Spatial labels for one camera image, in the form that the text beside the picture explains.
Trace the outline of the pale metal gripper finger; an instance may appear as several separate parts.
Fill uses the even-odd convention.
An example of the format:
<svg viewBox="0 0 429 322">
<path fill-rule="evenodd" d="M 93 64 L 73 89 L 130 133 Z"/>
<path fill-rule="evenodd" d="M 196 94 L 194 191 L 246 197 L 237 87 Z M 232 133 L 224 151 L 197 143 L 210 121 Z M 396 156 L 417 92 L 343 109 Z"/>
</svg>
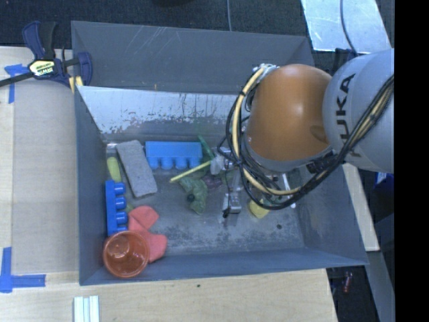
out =
<svg viewBox="0 0 429 322">
<path fill-rule="evenodd" d="M 220 148 L 214 153 L 214 158 L 210 162 L 210 173 L 218 175 L 222 171 L 234 169 L 234 164 L 231 160 L 231 150 L 229 148 Z"/>
<path fill-rule="evenodd" d="M 226 193 L 223 201 L 222 218 L 223 225 L 236 226 L 242 206 L 238 193 Z"/>
</svg>

